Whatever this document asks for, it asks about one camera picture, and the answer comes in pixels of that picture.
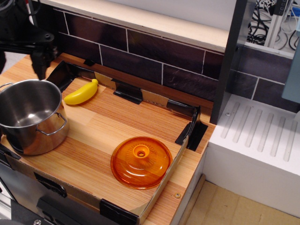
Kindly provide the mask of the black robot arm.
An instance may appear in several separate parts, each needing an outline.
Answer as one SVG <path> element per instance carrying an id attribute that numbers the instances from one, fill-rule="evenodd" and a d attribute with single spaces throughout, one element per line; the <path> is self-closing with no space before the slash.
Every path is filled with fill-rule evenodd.
<path id="1" fill-rule="evenodd" d="M 29 12 L 24 0 L 2 0 L 0 2 L 0 70 L 6 63 L 6 52 L 29 54 L 32 67 L 39 80 L 45 79 L 46 70 L 56 59 L 57 47 L 54 35 L 31 23 L 30 17 L 41 9 Z"/>

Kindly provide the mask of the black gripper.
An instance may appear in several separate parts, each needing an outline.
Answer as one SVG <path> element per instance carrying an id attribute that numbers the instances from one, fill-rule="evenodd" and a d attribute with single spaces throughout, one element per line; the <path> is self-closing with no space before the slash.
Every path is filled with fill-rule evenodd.
<path id="1" fill-rule="evenodd" d="M 28 18 L 22 22 L 0 20 L 0 73 L 6 64 L 5 52 L 30 54 L 32 67 L 39 80 L 58 55 L 54 35 L 33 25 Z"/>

